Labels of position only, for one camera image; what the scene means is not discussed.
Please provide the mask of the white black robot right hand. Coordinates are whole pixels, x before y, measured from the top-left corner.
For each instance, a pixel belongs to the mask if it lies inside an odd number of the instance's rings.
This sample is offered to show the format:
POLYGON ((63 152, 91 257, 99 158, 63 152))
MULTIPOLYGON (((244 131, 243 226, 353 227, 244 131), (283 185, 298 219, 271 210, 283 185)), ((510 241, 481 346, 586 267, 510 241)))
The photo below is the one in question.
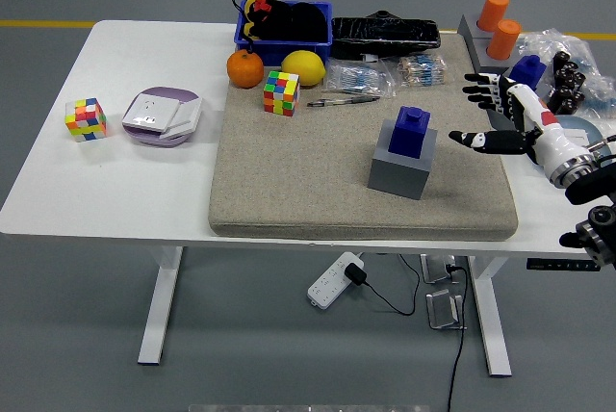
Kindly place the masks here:
POLYGON ((568 140, 556 116, 532 88, 503 75, 470 73, 463 89, 469 101, 506 118, 503 129, 487 132, 451 131, 449 137, 479 153, 526 154, 548 178, 572 159, 586 161, 588 149, 568 140))

